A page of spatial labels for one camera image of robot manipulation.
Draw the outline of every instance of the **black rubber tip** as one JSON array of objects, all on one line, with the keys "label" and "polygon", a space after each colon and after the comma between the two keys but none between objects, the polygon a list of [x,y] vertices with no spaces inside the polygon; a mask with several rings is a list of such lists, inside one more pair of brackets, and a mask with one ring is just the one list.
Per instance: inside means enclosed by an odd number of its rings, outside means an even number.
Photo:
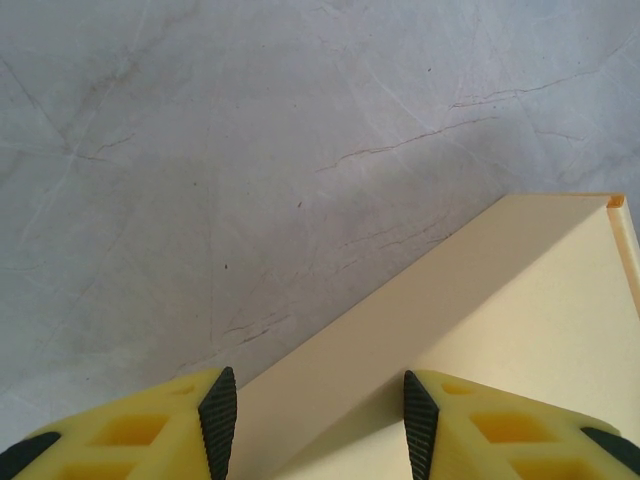
[{"label": "black rubber tip", "polygon": [[42,433],[18,442],[0,453],[0,480],[14,478],[60,437],[58,432]]},{"label": "black rubber tip", "polygon": [[412,372],[404,374],[404,428],[413,480],[428,480],[440,409]]},{"label": "black rubber tip", "polygon": [[236,379],[226,367],[198,407],[202,437],[207,451],[209,473],[214,480],[224,480],[229,471],[231,444],[238,416]]},{"label": "black rubber tip", "polygon": [[598,428],[585,427],[582,431],[623,465],[640,475],[640,448],[626,438]]}]

